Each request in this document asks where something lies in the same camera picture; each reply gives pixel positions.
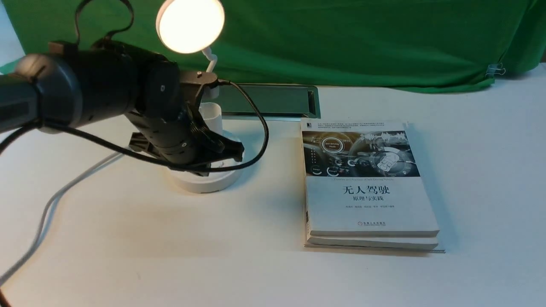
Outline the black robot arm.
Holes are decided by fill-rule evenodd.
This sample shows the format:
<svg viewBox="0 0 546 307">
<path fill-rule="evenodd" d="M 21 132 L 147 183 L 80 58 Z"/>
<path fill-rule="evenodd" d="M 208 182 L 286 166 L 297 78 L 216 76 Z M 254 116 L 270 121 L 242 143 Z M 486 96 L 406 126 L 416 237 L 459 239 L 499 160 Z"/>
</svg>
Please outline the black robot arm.
<svg viewBox="0 0 546 307">
<path fill-rule="evenodd" d="M 124 116 L 138 130 L 129 148 L 170 169 L 200 176 L 211 164 L 244 155 L 241 142 L 207 126 L 199 107 L 212 72 L 183 71 L 165 56 L 120 41 L 90 50 L 51 41 L 1 76 L 1 132 L 25 125 L 46 133 L 82 135 L 80 127 Z"/>
</svg>

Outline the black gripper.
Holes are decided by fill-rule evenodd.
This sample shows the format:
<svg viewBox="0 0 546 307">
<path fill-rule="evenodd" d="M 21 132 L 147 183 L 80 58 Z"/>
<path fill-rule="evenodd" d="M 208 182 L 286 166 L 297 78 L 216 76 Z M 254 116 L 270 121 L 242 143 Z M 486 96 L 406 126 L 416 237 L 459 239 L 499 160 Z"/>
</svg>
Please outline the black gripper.
<svg viewBox="0 0 546 307">
<path fill-rule="evenodd" d="M 129 147 L 176 171 L 209 172 L 215 161 L 242 162 L 242 142 L 213 132 L 199 111 L 201 105 L 202 97 L 185 100 L 166 118 L 138 110 L 127 113 L 125 117 L 137 129 Z"/>
</svg>

